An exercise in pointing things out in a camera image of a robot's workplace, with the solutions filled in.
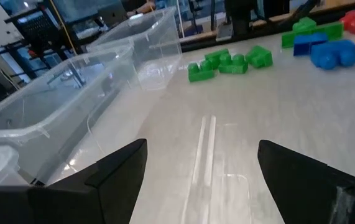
blue toy brick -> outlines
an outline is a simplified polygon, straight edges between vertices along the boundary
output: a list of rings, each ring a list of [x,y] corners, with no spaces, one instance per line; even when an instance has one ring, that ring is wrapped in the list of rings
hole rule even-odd
[[[328,35],[324,33],[315,33],[310,35],[298,35],[293,41],[293,56],[309,55],[311,47],[317,44],[323,44],[328,41]]]
[[[340,65],[350,67],[355,64],[355,43],[351,40],[339,40],[314,45],[311,48],[311,61],[325,70]]]

